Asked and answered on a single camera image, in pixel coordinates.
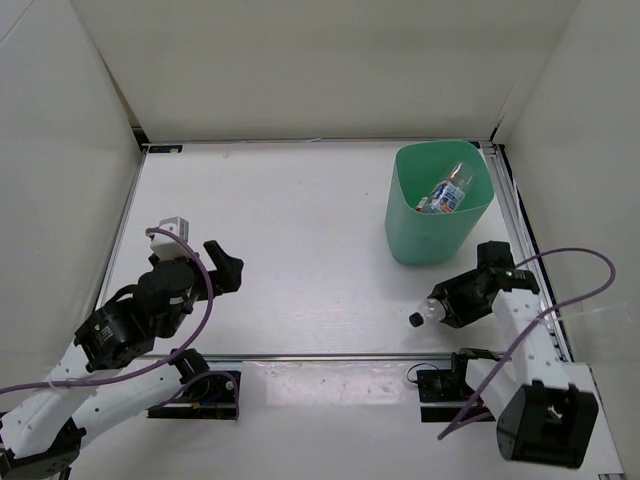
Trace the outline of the clear bottle black label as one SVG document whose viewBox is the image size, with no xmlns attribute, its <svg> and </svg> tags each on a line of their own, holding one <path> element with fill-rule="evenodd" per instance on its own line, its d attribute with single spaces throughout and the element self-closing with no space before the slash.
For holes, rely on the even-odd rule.
<svg viewBox="0 0 640 480">
<path fill-rule="evenodd" d="M 446 306 L 437 298 L 425 298 L 417 310 L 409 316 L 412 327 L 418 328 L 424 325 L 442 323 L 448 316 Z"/>
</svg>

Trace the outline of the clear bottle red label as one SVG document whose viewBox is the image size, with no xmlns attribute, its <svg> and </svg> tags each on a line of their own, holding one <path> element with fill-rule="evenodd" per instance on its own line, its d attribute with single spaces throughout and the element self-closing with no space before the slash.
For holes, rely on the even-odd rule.
<svg viewBox="0 0 640 480">
<path fill-rule="evenodd" d="M 423 197 L 415 207 L 421 213 L 455 212 L 465 198 L 464 184 L 456 176 L 449 176 L 439 182 L 432 192 Z"/>
</svg>

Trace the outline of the clear bottle blue orange label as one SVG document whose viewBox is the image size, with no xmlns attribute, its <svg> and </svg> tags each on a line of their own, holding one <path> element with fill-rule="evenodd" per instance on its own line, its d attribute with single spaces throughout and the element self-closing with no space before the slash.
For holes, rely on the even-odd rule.
<svg viewBox="0 0 640 480">
<path fill-rule="evenodd" d="M 456 212 L 471 189 L 475 172 L 468 162 L 458 162 L 428 195 L 424 212 L 449 214 Z"/>
</svg>

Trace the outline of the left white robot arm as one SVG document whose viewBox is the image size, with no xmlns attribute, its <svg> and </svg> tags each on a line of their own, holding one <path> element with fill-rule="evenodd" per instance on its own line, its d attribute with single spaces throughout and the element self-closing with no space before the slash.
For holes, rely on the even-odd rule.
<svg viewBox="0 0 640 480">
<path fill-rule="evenodd" d="M 175 335 L 196 303 L 210 314 L 216 297 L 239 290 L 243 261 L 215 240 L 204 248 L 212 270 L 183 240 L 153 246 L 151 270 L 85 320 L 45 380 L 26 385 L 30 396 L 1 416 L 2 478 L 66 477 L 82 449 L 144 411 L 216 402 L 217 386 L 239 397 L 233 372 L 211 369 L 188 344 L 150 365 L 138 360 Z"/>
</svg>

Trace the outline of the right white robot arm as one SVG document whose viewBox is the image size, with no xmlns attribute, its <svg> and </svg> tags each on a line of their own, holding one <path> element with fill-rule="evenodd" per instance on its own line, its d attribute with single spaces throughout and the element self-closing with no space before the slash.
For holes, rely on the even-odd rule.
<svg viewBox="0 0 640 480">
<path fill-rule="evenodd" d="M 476 267 L 437 284 L 411 321 L 461 329 L 492 315 L 509 344 L 503 355 L 460 353 L 449 387 L 466 403 L 441 438 L 476 422 L 471 410 L 482 402 L 496 421 L 503 459 L 577 470 L 599 406 L 570 379 L 543 324 L 539 293 L 533 273 L 517 268 L 509 244 L 489 241 L 478 245 Z"/>
</svg>

